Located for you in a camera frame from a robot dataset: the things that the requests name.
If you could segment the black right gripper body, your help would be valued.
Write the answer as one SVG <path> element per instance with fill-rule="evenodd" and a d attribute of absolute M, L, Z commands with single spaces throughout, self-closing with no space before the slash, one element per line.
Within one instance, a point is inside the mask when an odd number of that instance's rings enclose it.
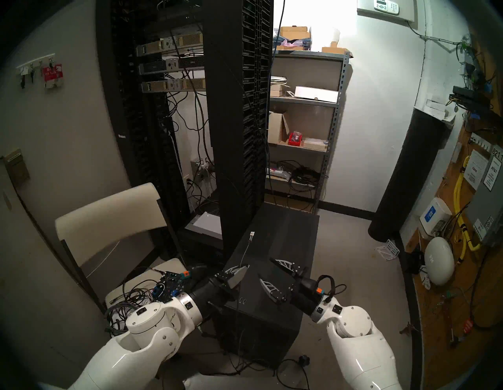
<path fill-rule="evenodd" d="M 306 315 L 312 315 L 324 297 L 324 290 L 318 287 L 326 275 L 316 280 L 302 275 L 292 275 L 294 282 L 289 288 L 289 303 Z"/>

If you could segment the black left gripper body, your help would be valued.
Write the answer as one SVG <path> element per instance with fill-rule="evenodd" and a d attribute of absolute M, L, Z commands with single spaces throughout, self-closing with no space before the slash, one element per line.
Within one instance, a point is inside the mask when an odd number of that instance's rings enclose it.
<path fill-rule="evenodd" d="M 221 313 L 228 302 L 236 301 L 236 289 L 216 277 L 209 277 L 193 290 L 193 301 L 200 313 Z"/>

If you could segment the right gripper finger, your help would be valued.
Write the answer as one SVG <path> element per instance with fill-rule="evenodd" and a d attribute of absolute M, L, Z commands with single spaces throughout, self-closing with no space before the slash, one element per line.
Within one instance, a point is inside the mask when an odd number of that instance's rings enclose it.
<path fill-rule="evenodd" d="M 295 262 L 270 258 L 270 262 L 294 279 L 302 279 L 307 272 L 307 267 Z"/>
<path fill-rule="evenodd" d="M 262 289 L 265 291 L 266 295 L 275 304 L 289 304 L 291 303 L 291 287 L 286 290 L 279 290 L 274 284 L 267 282 L 263 279 L 259 279 Z"/>

